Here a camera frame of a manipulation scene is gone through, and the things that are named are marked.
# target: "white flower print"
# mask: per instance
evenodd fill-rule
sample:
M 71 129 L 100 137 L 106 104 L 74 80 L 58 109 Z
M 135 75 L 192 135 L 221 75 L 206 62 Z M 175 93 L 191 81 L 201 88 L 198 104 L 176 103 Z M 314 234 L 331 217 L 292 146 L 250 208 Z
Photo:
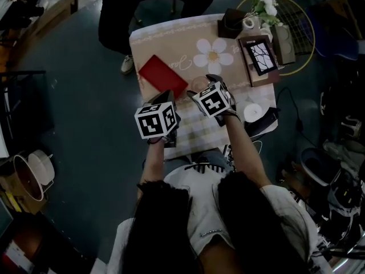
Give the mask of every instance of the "white flower print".
M 208 65 L 209 74 L 220 75 L 222 72 L 222 65 L 231 65 L 233 63 L 233 56 L 229 53 L 222 53 L 227 48 L 227 43 L 222 38 L 217 38 L 213 45 L 210 45 L 208 40 L 200 39 L 196 43 L 196 47 L 202 53 L 194 56 L 194 64 L 198 67 Z

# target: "framed picture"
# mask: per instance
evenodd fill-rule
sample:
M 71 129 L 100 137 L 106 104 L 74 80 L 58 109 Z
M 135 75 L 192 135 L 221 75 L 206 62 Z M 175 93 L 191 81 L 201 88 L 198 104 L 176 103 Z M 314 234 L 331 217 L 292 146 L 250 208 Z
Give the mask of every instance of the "framed picture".
M 245 47 L 258 75 L 261 76 L 278 68 L 264 39 L 254 43 L 248 43 Z

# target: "floor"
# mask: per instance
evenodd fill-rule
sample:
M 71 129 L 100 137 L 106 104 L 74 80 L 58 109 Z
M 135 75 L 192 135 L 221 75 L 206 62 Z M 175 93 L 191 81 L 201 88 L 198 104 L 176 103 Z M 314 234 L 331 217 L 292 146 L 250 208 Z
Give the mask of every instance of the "floor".
M 311 3 L 295 1 L 302 6 Z M 206 13 L 222 13 L 240 2 L 214 0 Z M 98 41 L 101 5 L 96 1 L 81 8 L 44 37 L 18 69 L 47 71 L 55 127 L 42 135 L 41 142 L 54 154 L 56 178 L 43 213 L 81 253 L 107 262 L 117 225 L 133 215 L 147 144 L 133 120 L 140 103 L 136 75 L 121 75 L 123 56 Z M 171 0 L 148 0 L 136 14 L 151 25 L 171 19 L 170 7 Z M 297 64 L 306 58 L 301 56 Z M 275 85 L 276 92 L 285 86 L 292 90 L 304 132 L 313 142 L 321 129 L 320 93 L 335 77 L 333 63 L 314 55 L 305 69 Z M 272 181 L 287 154 L 297 158 L 310 147 L 295 131 L 289 94 L 282 94 L 278 106 L 279 127 L 261 139 L 261 157 Z

